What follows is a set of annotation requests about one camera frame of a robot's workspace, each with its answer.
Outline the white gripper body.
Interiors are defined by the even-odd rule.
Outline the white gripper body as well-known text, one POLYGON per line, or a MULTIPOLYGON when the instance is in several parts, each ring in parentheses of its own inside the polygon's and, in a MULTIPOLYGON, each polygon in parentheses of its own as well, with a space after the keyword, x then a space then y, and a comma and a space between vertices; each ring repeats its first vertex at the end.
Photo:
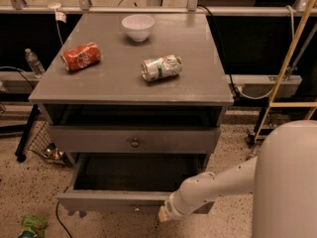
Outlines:
POLYGON ((179 220, 189 216, 194 207, 186 203, 178 192, 173 192, 164 203, 164 212, 168 220, 179 220))

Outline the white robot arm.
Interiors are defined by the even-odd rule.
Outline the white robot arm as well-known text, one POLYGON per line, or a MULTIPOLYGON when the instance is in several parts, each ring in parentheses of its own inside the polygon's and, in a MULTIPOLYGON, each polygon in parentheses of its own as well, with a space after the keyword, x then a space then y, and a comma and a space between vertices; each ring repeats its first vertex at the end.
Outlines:
POLYGON ((189 216, 219 196, 250 193, 253 238, 317 238, 317 122, 274 129, 258 155, 217 175, 187 178, 160 207, 160 221, 189 216))

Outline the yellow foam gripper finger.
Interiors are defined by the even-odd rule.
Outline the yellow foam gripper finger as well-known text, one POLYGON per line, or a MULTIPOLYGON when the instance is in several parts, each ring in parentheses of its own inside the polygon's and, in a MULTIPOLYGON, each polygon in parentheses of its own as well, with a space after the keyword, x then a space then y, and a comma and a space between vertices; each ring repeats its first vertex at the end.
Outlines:
POLYGON ((159 208, 159 211, 158 211, 158 219, 160 222, 167 222, 167 221, 170 221, 171 218, 170 216, 167 214, 167 210, 164 206, 161 206, 159 208))

